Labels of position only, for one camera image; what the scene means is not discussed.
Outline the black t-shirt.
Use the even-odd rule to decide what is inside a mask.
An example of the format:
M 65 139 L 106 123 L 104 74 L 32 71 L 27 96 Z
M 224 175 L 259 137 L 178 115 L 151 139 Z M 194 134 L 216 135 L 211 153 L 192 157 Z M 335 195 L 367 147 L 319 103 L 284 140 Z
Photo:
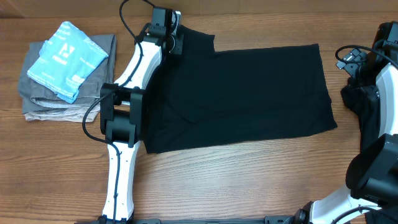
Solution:
M 147 87 L 149 153 L 298 138 L 336 128 L 317 44 L 216 52 L 181 27 Z

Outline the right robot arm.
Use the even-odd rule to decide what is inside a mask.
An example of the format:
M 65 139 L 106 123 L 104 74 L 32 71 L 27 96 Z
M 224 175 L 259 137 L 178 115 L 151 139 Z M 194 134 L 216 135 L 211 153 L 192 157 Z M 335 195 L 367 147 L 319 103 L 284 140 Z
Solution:
M 360 153 L 345 184 L 307 203 L 286 223 L 397 223 L 397 22 L 379 25 L 372 47 L 348 45 L 338 59 L 350 77 L 341 90 L 345 106 L 359 120 Z

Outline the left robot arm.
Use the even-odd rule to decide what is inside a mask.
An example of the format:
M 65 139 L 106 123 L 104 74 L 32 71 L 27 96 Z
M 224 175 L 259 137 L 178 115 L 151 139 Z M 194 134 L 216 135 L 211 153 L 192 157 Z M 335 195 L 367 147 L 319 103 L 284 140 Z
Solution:
M 137 36 L 134 54 L 123 74 L 101 88 L 100 129 L 109 152 L 106 202 L 98 223 L 130 223 L 132 185 L 144 124 L 144 94 L 152 74 L 168 54 L 180 55 L 180 11 L 154 7 L 152 20 Z

